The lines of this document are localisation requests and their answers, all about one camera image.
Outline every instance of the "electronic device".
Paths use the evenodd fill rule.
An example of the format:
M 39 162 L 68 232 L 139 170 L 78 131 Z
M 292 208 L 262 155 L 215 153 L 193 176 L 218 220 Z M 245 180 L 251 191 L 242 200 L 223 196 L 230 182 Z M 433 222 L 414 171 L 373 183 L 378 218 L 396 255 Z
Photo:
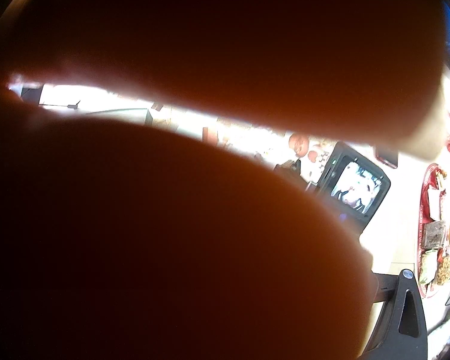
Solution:
M 375 158 L 379 160 L 382 164 L 387 165 L 390 168 L 396 169 L 398 168 L 398 152 L 389 150 L 389 149 L 383 149 L 383 148 L 373 148 L 373 151 L 375 153 Z
M 338 142 L 317 183 L 317 194 L 332 204 L 341 221 L 353 219 L 361 233 L 390 189 L 379 166 Z

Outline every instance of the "black bracket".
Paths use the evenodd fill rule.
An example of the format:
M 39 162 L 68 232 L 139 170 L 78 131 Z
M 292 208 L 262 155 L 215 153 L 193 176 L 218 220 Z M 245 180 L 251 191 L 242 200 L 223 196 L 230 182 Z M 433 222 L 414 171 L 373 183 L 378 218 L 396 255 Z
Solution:
M 360 360 L 426 360 L 427 326 L 415 276 L 404 269 L 399 275 L 375 274 L 378 291 L 374 302 L 384 302 Z

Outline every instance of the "silver screw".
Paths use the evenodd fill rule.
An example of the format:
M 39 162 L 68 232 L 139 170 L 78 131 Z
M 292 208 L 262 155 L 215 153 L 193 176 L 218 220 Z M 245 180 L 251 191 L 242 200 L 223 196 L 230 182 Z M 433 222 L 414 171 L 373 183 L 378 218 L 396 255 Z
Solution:
M 403 276 L 405 276 L 407 279 L 413 279 L 413 272 L 409 269 L 404 269 Z

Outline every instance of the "device screen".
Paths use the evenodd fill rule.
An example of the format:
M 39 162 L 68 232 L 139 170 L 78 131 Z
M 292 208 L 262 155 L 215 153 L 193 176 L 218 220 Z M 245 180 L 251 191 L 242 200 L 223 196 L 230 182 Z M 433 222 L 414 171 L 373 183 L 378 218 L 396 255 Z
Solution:
M 377 176 L 351 161 L 340 175 L 331 196 L 365 214 L 372 206 L 381 185 Z
M 375 149 L 375 156 L 377 159 L 386 165 L 397 168 L 398 167 L 398 153 L 396 151 Z

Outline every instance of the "smartphone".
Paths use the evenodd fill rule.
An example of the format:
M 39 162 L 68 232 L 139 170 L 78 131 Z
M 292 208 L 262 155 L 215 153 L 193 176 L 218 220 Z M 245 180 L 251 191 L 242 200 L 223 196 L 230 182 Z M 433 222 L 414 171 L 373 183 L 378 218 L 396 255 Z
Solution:
M 374 148 L 375 158 L 390 168 L 398 168 L 398 152 L 383 148 Z

